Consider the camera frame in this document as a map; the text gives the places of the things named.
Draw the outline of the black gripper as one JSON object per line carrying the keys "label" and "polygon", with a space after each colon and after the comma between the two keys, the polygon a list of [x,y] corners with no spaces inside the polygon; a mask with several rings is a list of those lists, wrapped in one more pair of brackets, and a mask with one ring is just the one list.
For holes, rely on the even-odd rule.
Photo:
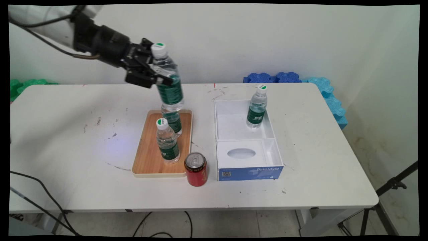
{"label": "black gripper", "polygon": [[142,38],[140,43],[131,42],[130,38],[108,26],[92,25],[90,27],[90,53],[98,60],[113,67],[126,69],[125,82],[144,88],[152,85],[173,84],[173,79],[152,70],[154,56],[153,42]]}

